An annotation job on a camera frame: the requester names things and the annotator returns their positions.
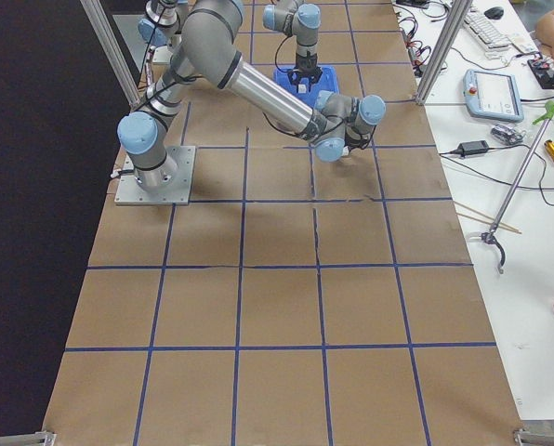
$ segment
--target metal mounting plate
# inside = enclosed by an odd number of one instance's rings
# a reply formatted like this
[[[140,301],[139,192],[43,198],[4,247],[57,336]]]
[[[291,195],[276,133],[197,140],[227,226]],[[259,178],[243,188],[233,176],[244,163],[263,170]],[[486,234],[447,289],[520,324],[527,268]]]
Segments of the metal mounting plate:
[[[178,171],[172,181],[159,190],[144,190],[132,175],[120,177],[115,203],[119,206],[186,205],[191,198],[192,171],[194,169],[194,146],[170,146],[167,148],[178,164]],[[124,170],[133,169],[130,158],[126,156]]]

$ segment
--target blue tape grid line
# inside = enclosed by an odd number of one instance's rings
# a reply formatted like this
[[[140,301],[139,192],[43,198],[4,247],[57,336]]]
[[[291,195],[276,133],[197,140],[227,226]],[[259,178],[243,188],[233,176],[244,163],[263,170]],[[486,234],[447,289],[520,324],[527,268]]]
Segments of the blue tape grid line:
[[[308,154],[310,157],[310,192],[312,198],[316,197],[315,176],[314,176],[314,158],[312,156],[312,149],[308,148]],[[319,235],[318,235],[318,216],[316,214],[316,208],[312,209],[312,226],[314,233],[314,255],[315,255],[315,268],[316,268],[316,286],[318,295],[318,311],[319,319],[321,323],[321,350],[323,354],[323,384],[324,384],[324,414],[326,416],[326,435],[329,446],[334,446],[333,440],[333,422],[331,417],[331,397],[329,391],[329,372],[328,372],[328,358],[326,357],[326,330],[324,326],[324,304],[323,304],[323,275],[321,274],[321,257],[319,250]]]
[[[256,0],[253,0],[252,5],[255,6]],[[332,5],[332,4],[321,4],[317,3],[317,5]],[[358,53],[357,53],[357,47],[355,44],[354,34],[355,33],[398,33],[399,31],[356,31],[354,32],[351,27],[351,19],[350,19],[350,5],[347,0],[341,3],[341,5],[345,5],[347,16],[348,16],[348,23],[350,26],[350,34],[351,34],[351,40],[353,45],[353,51],[354,51],[354,57],[355,57],[355,63],[353,63],[358,71],[358,75],[360,78],[360,84],[362,88],[362,92],[364,93],[363,88],[363,79],[362,79],[362,72],[360,67],[363,65],[407,65],[409,64],[408,61],[384,61],[384,62],[359,62],[358,60]],[[373,2],[373,3],[365,3],[362,4],[364,6],[367,5],[390,5],[390,2]],[[254,11],[255,8],[253,7],[253,17],[252,21],[254,23]],[[255,33],[264,33],[264,32],[249,32],[251,35],[251,41],[250,41],[250,54],[253,55],[253,48],[254,48],[254,34]],[[324,33],[337,33],[337,31],[326,31]],[[331,63],[332,65],[350,65],[350,63],[346,62],[336,62]],[[271,66],[271,63],[263,64],[255,64],[258,66]],[[387,103],[404,103],[404,102],[412,102],[410,99],[403,99],[403,100],[389,100]],[[185,118],[185,124],[182,132],[182,138],[181,143],[184,143],[184,139],[186,137],[186,132],[188,128],[189,123],[189,117],[191,114],[191,104],[188,104],[188,108],[186,111],[186,118]],[[245,230],[245,208],[247,203],[357,203],[363,201],[363,199],[359,200],[309,200],[309,201],[277,201],[277,200],[246,200],[246,179],[247,179],[247,155],[248,155],[248,149],[249,149],[249,130],[246,129],[245,134],[245,142],[244,146],[234,146],[234,147],[214,147],[214,146],[207,146],[207,147],[200,147],[199,149],[240,149],[244,150],[244,182],[243,182],[243,190],[244,190],[244,198],[242,200],[234,200],[234,201],[193,201],[194,203],[242,203],[242,221],[241,221],[241,240],[240,240],[240,261],[238,266],[169,266],[167,265],[167,259],[169,255],[169,247],[171,242],[171,235],[173,230],[173,224],[175,220],[175,215],[177,212],[177,208],[175,205],[172,206],[172,212],[169,220],[167,235],[166,235],[166,241],[165,241],[165,252],[164,252],[164,260],[163,264],[161,266],[91,266],[87,269],[90,270],[100,270],[100,269],[160,269],[160,281],[159,281],[159,287],[158,287],[158,294],[157,294],[157,300],[155,304],[155,311],[152,321],[152,330],[151,330],[151,336],[150,336],[150,344],[148,346],[143,347],[101,347],[101,348],[66,348],[65,352],[73,353],[73,352],[89,352],[89,351],[142,351],[147,352],[147,361],[145,366],[145,372],[143,376],[143,384],[142,384],[142,390],[140,394],[140,400],[139,400],[139,406],[138,406],[138,416],[137,416],[137,422],[135,426],[135,435],[133,438],[133,446],[137,446],[139,443],[139,430],[140,425],[142,422],[142,416],[143,416],[143,410],[144,410],[144,402],[146,400],[146,394],[147,394],[147,385],[149,381],[149,373],[151,369],[151,361],[152,361],[152,353],[155,351],[234,351],[234,377],[233,377],[233,402],[232,402],[232,420],[231,420],[231,446],[236,446],[236,424],[237,424],[237,397],[238,397],[238,372],[239,372],[239,352],[240,351],[258,351],[258,350],[320,350],[323,353],[323,380],[324,380],[324,398],[325,398],[325,415],[326,415],[326,423],[327,423],[327,433],[328,433],[328,440],[329,445],[334,446],[334,440],[333,440],[333,428],[332,428],[332,421],[331,421],[331,410],[330,410],[330,398],[329,398],[329,385],[328,385],[328,361],[327,361],[327,350],[335,350],[335,349],[382,349],[382,348],[408,348],[411,356],[412,361],[412,367],[415,377],[415,386],[420,406],[420,412],[422,416],[422,422],[424,425],[426,440],[428,443],[428,446],[431,446],[431,441],[429,438],[429,429],[428,429],[428,422],[424,407],[424,402],[421,394],[421,389],[419,385],[419,377],[416,367],[416,359],[414,355],[414,349],[416,348],[473,348],[473,347],[495,347],[495,342],[466,342],[466,343],[413,343],[411,339],[411,331],[409,327],[409,321],[407,317],[407,311],[404,304],[404,298],[402,294],[402,286],[401,286],[401,279],[399,275],[399,268],[412,268],[412,267],[464,267],[464,266],[472,266],[470,263],[423,263],[423,264],[400,264],[396,261],[395,251],[394,251],[394,245],[392,240],[392,234],[390,229],[390,222],[389,222],[389,216],[387,211],[387,202],[395,202],[395,201],[439,201],[439,200],[451,200],[450,197],[436,197],[436,198],[400,198],[400,199],[387,199],[384,196],[384,189],[383,185],[380,179],[380,175],[378,175],[378,183],[379,188],[381,191],[382,199],[374,199],[370,198],[373,202],[376,203],[383,203],[384,212],[385,212],[385,220],[387,223],[387,231],[389,234],[389,243],[390,248],[393,256],[393,263],[392,264],[354,264],[354,265],[322,265],[320,262],[320,255],[319,255],[319,239],[318,239],[318,217],[317,217],[317,210],[313,209],[313,224],[314,224],[314,241],[315,241],[315,251],[316,251],[316,265],[308,265],[308,266],[297,266],[297,265],[291,265],[291,266],[245,266],[244,265],[244,230]],[[436,146],[434,144],[424,144],[424,145],[387,145],[387,146],[378,146],[379,149],[392,149],[392,148],[421,148],[421,147],[431,147],[435,148]],[[379,165],[377,161],[376,156],[376,148],[374,145],[372,146],[373,154],[375,157],[375,163],[376,163],[376,171],[379,174]],[[312,197],[315,197],[315,183],[314,183],[314,172],[313,172],[313,161],[312,161],[312,153],[309,150],[310,155],[310,174],[311,174],[311,192]],[[405,324],[405,330],[406,330],[406,337],[407,337],[407,343],[400,343],[400,344],[369,344],[369,345],[326,345],[326,338],[325,338],[325,326],[324,326],[324,311],[323,311],[323,294],[322,294],[322,280],[321,280],[321,269],[330,269],[330,268],[380,268],[380,267],[393,267],[395,268],[395,274],[397,278],[397,283],[399,287],[399,294],[400,299],[402,303],[402,314],[403,314],[403,321]],[[236,316],[236,333],[235,333],[235,345],[234,346],[155,346],[154,340],[155,340],[155,332],[156,332],[156,326],[157,326],[157,320],[159,315],[159,309],[161,307],[161,299],[163,295],[163,288],[164,288],[164,280],[165,280],[165,271],[167,269],[207,269],[207,268],[238,268],[239,269],[239,275],[238,275],[238,301],[237,301],[237,316]],[[243,274],[244,269],[250,268],[250,269],[316,269],[317,271],[317,287],[318,287],[318,297],[319,297],[319,311],[320,311],[320,321],[321,321],[321,339],[322,342],[319,346],[241,346],[240,345],[240,324],[241,324],[241,313],[242,313],[242,281],[243,281]]]
[[[341,0],[340,3],[325,3],[325,2],[312,2],[314,5],[323,5],[323,6],[326,6],[326,7],[331,7],[331,6],[336,6],[336,5],[343,5],[345,3],[345,0]],[[253,6],[259,6],[259,5],[255,5],[255,0],[253,0],[252,3],[243,3],[243,5],[245,7],[253,7]],[[354,4],[354,5],[362,5],[362,6],[371,6],[371,5],[390,5],[390,2],[370,2],[370,1],[366,1],[365,3],[357,3],[357,4]]]
[[[353,28],[351,27],[350,6],[349,6],[348,0],[345,0],[345,8],[348,12],[348,21],[350,22],[351,44],[353,45],[355,60],[356,60],[356,62],[358,62],[359,61],[358,51],[357,51],[357,47],[356,47],[356,44],[355,44],[354,31],[353,31]],[[362,78],[362,70],[360,70],[360,66],[358,66],[358,75],[360,76],[360,88],[362,90],[363,96],[365,96],[365,89],[364,89],[363,78]],[[419,404],[419,411],[420,411],[420,415],[421,415],[421,419],[422,419],[422,426],[424,428],[424,435],[426,437],[426,444],[427,444],[427,446],[431,446],[432,442],[431,442],[431,439],[430,439],[430,436],[429,436],[428,418],[426,416],[426,408],[425,408],[425,405],[424,405],[424,398],[423,398],[423,395],[422,395],[421,386],[420,386],[420,382],[419,382],[419,374],[418,374],[417,364],[416,364],[416,355],[414,353],[414,348],[413,348],[413,345],[412,345],[411,329],[409,327],[409,319],[408,319],[408,316],[407,316],[407,308],[405,307],[405,299],[404,299],[404,296],[403,296],[401,276],[399,274],[399,266],[397,265],[397,255],[396,255],[396,251],[395,251],[395,244],[394,244],[393,237],[392,237],[392,229],[391,229],[391,225],[390,225],[389,210],[388,210],[388,206],[387,206],[385,188],[384,188],[384,184],[382,182],[382,176],[380,175],[380,165],[378,163],[378,157],[377,157],[377,154],[376,154],[374,141],[373,141],[373,145],[372,145],[372,153],[373,153],[374,162],[375,162],[375,165],[376,165],[376,172],[377,172],[377,176],[378,176],[378,187],[380,188],[380,196],[383,198],[382,207],[383,207],[385,222],[386,222],[386,226],[387,226],[387,233],[388,233],[388,236],[389,236],[389,245],[390,245],[390,252],[391,252],[391,255],[392,255],[392,261],[393,261],[393,264],[394,264],[393,267],[394,267],[394,270],[395,270],[395,279],[397,281],[397,287],[399,289],[399,298],[400,298],[400,301],[401,301],[403,323],[405,325],[405,333],[406,333],[407,344],[408,344],[408,348],[409,348],[409,356],[410,356],[410,359],[411,359],[412,371],[413,371],[413,374],[414,374],[415,390],[416,390],[416,393],[417,393],[417,402]]]
[[[186,109],[186,116],[184,118],[184,128],[182,129],[182,135],[180,138],[180,144],[184,144],[186,137],[186,127],[188,125],[189,118],[191,117],[191,104],[189,103]],[[172,212],[169,216],[169,223],[167,226],[167,236],[165,238],[164,260],[161,266],[161,274],[159,278],[159,288],[157,290],[157,300],[155,301],[155,311],[153,313],[153,322],[151,328],[151,336],[149,341],[149,348],[147,353],[147,362],[145,364],[145,373],[143,375],[143,385],[140,392],[140,399],[138,402],[138,414],[137,422],[135,423],[135,435],[133,438],[133,446],[139,444],[140,425],[142,422],[143,409],[145,405],[145,398],[147,396],[147,385],[149,384],[149,371],[151,369],[153,347],[155,345],[155,331],[157,330],[157,320],[159,317],[159,308],[161,307],[162,295],[164,291],[165,270],[167,266],[167,259],[169,257],[169,247],[172,240],[172,229],[174,228],[174,218],[176,216],[176,205],[172,204]]]
[[[239,265],[97,265],[87,267],[87,270],[107,269],[212,269],[212,268],[239,268]],[[341,263],[322,264],[321,269],[351,269],[351,268],[460,268],[473,267],[471,262],[425,262],[425,263]],[[315,265],[243,265],[244,269],[314,269]]]
[[[256,0],[252,0],[252,22],[255,20],[255,4]],[[252,48],[254,45],[254,34],[250,35],[250,54],[252,55]],[[246,128],[246,134],[244,139],[244,179],[242,182],[242,217],[240,222],[240,254],[238,257],[238,301],[236,307],[236,335],[235,346],[240,346],[240,334],[241,334],[241,322],[242,322],[242,282],[244,278],[244,232],[246,229],[246,192],[248,178],[248,146],[250,142],[250,130]],[[236,432],[238,421],[238,373],[240,371],[240,350],[237,349],[233,359],[233,388],[232,388],[232,401],[231,401],[231,446],[236,446]]]
[[[101,352],[101,351],[284,351],[284,350],[382,350],[391,348],[409,348],[407,343],[399,344],[334,344],[307,346],[130,346],[130,347],[67,347],[65,353]],[[421,348],[482,348],[496,347],[496,342],[426,342],[414,343],[414,349]]]

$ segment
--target power adapter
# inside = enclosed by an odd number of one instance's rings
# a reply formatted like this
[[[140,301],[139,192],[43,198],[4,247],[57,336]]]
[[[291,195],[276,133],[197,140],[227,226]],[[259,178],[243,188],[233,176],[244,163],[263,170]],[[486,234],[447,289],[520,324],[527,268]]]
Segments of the power adapter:
[[[490,150],[490,146],[484,140],[461,142],[456,149],[449,153],[453,155],[459,155],[461,158],[466,158],[473,155],[483,155]]]

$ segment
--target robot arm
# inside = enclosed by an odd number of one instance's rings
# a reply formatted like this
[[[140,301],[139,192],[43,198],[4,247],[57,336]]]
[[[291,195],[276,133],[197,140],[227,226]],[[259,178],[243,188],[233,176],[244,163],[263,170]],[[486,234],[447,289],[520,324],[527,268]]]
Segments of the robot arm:
[[[152,190],[172,180],[176,163],[163,140],[196,73],[259,107],[308,141],[323,161],[335,161],[346,149],[365,146],[372,136],[385,113],[380,97],[323,92],[317,107],[311,108],[243,60],[233,45],[243,16],[241,0],[198,0],[185,20],[168,71],[120,122],[118,136],[142,188]]]
[[[182,31],[188,17],[188,0],[150,0],[145,16],[138,21],[138,31],[151,46],[164,46]]]
[[[197,72],[307,140],[324,161],[339,159],[346,146],[364,146],[384,115],[384,101],[377,96],[357,99],[325,93],[320,109],[309,107],[243,60],[233,45],[242,16],[237,0],[196,3],[184,24],[182,45]]]
[[[296,37],[296,66],[287,72],[290,84],[299,85],[303,78],[309,79],[310,87],[318,83],[323,74],[316,50],[321,10],[304,0],[281,0],[265,7],[262,22],[269,30]]]

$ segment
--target aluminum frame post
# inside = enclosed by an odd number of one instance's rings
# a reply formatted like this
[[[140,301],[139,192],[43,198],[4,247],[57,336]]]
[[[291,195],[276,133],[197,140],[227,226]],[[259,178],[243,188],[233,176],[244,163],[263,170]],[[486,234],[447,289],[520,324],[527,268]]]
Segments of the aluminum frame post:
[[[135,108],[139,104],[139,91],[130,74],[128,65],[126,65],[126,60],[118,46],[118,42],[113,35],[112,27],[110,26],[110,22],[103,10],[101,2],[99,0],[81,0],[81,4],[91,22],[95,34],[98,36],[103,51],[110,61],[110,65],[112,65],[118,83],[125,92],[128,104],[131,108]]]
[[[442,27],[441,35],[438,38],[436,46],[432,50],[430,62],[426,65],[426,72],[422,76],[417,92],[415,93],[415,102],[417,105],[424,105],[428,98],[429,92],[434,87],[434,83],[441,72],[442,65],[446,60],[446,56],[455,41],[463,20],[471,7],[471,0],[455,0],[448,18]]]

